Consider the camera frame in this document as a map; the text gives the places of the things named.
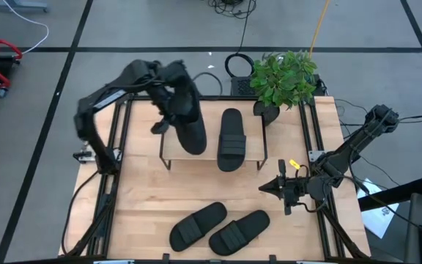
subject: green leaves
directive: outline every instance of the green leaves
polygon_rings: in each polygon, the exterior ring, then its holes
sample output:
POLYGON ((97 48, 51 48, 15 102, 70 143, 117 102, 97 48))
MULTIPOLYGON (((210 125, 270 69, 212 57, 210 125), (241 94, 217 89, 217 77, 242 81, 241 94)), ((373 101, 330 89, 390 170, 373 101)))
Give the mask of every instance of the green leaves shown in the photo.
POLYGON ((263 54, 262 60, 255 61, 253 68, 250 86, 266 106, 273 103, 291 108, 301 100, 311 98, 315 90, 314 70, 317 65, 307 51, 263 54))

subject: wooden tabletop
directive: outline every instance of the wooden tabletop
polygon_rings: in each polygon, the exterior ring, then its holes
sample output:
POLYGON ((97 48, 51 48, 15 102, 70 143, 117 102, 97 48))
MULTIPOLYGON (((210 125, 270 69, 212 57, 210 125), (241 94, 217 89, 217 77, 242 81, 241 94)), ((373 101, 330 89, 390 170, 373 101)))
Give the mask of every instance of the wooden tabletop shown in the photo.
MULTIPOLYGON (((221 104, 242 113, 250 111, 252 105, 248 101, 202 101, 201 107, 208 109, 221 104)), ((96 116, 97 129, 104 142, 108 138, 113 109, 113 106, 108 107, 96 116)), ((333 98, 316 98, 316 109, 325 149, 334 150, 343 143, 343 136, 333 98)), ((268 260, 270 254, 275 254, 278 260, 323 260, 317 215, 298 206, 292 209, 290 216, 285 216, 282 201, 258 190, 278 174, 279 158, 308 163, 297 107, 288 111, 281 109, 278 119, 266 128, 268 160, 261 171, 256 170, 255 162, 249 161, 235 172, 221 172, 215 161, 199 160, 174 161, 171 171, 167 171, 159 159, 160 136, 149 131, 159 120, 158 110, 149 101, 133 103, 108 257, 161 259, 163 253, 169 253, 173 260, 268 260), (171 228, 215 201, 226 206, 227 218, 192 247, 173 252, 169 245, 171 228), (214 254, 208 246, 211 234, 254 210, 266 211, 270 226, 237 253, 228 257, 214 254)), ((314 139, 310 118, 308 123, 314 139)), ((208 147, 214 147, 210 141, 208 147)), ((286 167, 287 175, 292 177, 295 169, 286 167)), ((95 164, 81 165, 75 188, 96 169, 95 164)), ((99 182, 97 176, 80 191, 74 202, 67 230, 68 249, 92 222, 99 182)), ((344 180, 333 194, 340 224, 358 247, 370 254, 353 184, 344 180)), ((314 208, 308 195, 302 197, 301 202, 314 208)), ((333 230, 328 223, 327 231, 331 253, 336 256, 333 230)))

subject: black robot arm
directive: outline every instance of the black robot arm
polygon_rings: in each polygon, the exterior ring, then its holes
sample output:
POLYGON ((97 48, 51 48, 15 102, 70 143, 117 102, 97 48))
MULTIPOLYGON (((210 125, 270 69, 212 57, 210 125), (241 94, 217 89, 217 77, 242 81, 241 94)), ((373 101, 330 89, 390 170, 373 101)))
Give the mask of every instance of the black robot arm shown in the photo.
MULTIPOLYGON (((343 227, 336 221, 334 215, 325 206, 327 196, 332 191, 331 187, 339 187, 346 177, 344 173, 350 165, 359 158, 361 150, 367 147, 376 137, 383 133, 393 132, 399 124, 398 114, 387 106, 375 106, 367 115, 364 125, 357 129, 342 146, 332 152, 318 157, 310 167, 310 177, 286 177, 284 160, 278 161, 280 175, 274 180, 259 187, 260 191, 277 196, 284 201, 284 213, 291 214, 291 207, 304 205, 299 198, 309 194, 312 199, 321 204, 315 210, 306 210, 313 213, 320 210, 332 225, 336 233, 346 245, 349 253, 354 258, 367 258, 367 255, 352 242, 343 227)), ((366 193, 369 190, 365 186, 354 183, 366 193)))
POLYGON ((326 174, 338 188, 349 165, 359 159, 358 153, 376 137, 393 132, 399 124, 399 115, 385 105, 375 106, 367 115, 364 125, 357 129, 342 146, 321 155, 313 164, 313 175, 326 174))
POLYGON ((180 143, 186 151, 201 154, 206 148, 199 93, 182 61, 175 61, 162 67, 159 62, 134 60, 118 78, 78 102, 78 110, 74 116, 75 127, 78 137, 88 142, 94 150, 99 173, 114 174, 118 172, 119 167, 114 151, 103 144, 97 132, 95 113, 126 94, 137 94, 142 91, 147 92, 152 104, 156 105, 163 115, 163 119, 151 128, 152 133, 164 133, 170 124, 175 126, 177 134, 179 130, 189 133, 179 136, 180 143), (166 86, 173 88, 174 92, 169 92, 166 86))

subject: yellow cable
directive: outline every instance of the yellow cable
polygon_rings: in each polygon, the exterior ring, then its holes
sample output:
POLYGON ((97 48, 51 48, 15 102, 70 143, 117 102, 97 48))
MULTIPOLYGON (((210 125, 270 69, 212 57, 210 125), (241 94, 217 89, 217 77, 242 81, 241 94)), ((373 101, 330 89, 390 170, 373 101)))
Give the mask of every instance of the yellow cable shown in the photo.
POLYGON ((330 0, 325 0, 325 7, 323 7, 322 14, 319 18, 319 23, 316 25, 314 38, 312 39, 311 49, 308 52, 308 57, 312 58, 312 50, 314 49, 315 40, 317 40, 317 35, 319 34, 320 26, 322 25, 323 18, 325 17, 325 13, 327 12, 328 4, 330 3, 330 0))

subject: white cable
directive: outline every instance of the white cable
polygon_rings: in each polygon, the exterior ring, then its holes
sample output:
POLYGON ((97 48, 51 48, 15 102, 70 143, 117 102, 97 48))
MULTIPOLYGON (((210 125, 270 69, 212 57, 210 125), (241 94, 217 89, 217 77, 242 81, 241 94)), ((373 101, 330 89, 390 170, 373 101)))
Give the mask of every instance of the white cable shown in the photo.
POLYGON ((32 21, 32 20, 30 20, 30 19, 28 19, 28 18, 25 18, 25 17, 23 17, 22 15, 19 15, 19 13, 17 13, 12 7, 11 7, 11 5, 10 4, 8 4, 7 2, 6 2, 6 0, 3 0, 3 2, 7 5, 7 7, 9 7, 9 9, 13 12, 13 13, 15 13, 15 15, 17 15, 19 18, 22 18, 22 19, 24 19, 25 21, 28 21, 28 22, 30 22, 30 23, 34 23, 34 24, 37 24, 37 25, 40 25, 40 26, 44 26, 46 29, 47 29, 47 34, 46 34, 46 36, 44 37, 44 38, 42 38, 42 40, 41 41, 39 41, 37 44, 35 44, 33 47, 31 47, 30 49, 28 49, 28 50, 26 50, 26 51, 24 51, 22 54, 26 54, 27 52, 30 52, 31 50, 33 50, 34 48, 36 48, 36 47, 38 47, 38 45, 40 45, 40 44, 42 44, 42 42, 44 42, 46 39, 47 39, 47 37, 48 37, 48 35, 50 34, 50 29, 48 28, 48 26, 47 25, 45 25, 44 23, 40 23, 40 22, 36 22, 36 21, 32 21))

